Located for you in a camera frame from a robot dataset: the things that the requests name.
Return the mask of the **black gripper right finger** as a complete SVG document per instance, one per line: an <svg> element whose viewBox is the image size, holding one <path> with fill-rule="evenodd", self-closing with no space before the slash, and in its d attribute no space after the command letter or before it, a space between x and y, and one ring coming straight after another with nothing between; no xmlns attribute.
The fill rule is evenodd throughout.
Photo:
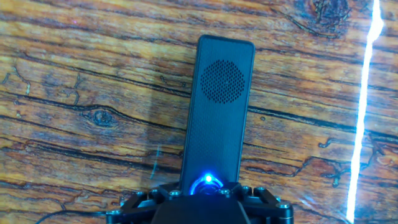
<svg viewBox="0 0 398 224"><path fill-rule="evenodd" d="M281 201L264 187L228 182L217 194L224 199L221 208L229 223L294 224L292 204Z"/></svg>

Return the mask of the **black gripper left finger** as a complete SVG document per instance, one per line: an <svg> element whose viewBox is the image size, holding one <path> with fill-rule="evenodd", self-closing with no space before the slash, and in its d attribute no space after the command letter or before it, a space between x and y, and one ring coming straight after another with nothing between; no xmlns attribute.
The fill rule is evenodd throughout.
<svg viewBox="0 0 398 224"><path fill-rule="evenodd" d="M188 186L180 182L135 192L118 210L106 212L106 223L183 223L178 217L182 213L167 204L187 195Z"/></svg>

